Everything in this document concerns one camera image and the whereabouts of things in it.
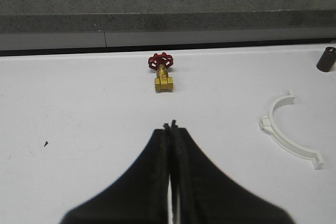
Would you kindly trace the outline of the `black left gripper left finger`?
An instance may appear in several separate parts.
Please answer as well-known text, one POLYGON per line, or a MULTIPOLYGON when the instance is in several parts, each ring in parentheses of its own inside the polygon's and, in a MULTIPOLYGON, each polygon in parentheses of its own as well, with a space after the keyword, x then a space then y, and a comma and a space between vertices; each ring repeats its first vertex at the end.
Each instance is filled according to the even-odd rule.
POLYGON ((167 223, 170 127, 154 130, 142 153, 104 191, 65 214, 62 223, 167 223))

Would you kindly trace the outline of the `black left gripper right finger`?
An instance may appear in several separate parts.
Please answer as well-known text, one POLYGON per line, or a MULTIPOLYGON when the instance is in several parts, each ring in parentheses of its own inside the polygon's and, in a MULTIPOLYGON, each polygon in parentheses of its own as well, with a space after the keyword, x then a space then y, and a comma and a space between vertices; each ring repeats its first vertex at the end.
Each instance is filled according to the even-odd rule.
POLYGON ((293 223, 278 206, 225 175, 185 128, 170 128, 174 223, 293 223))

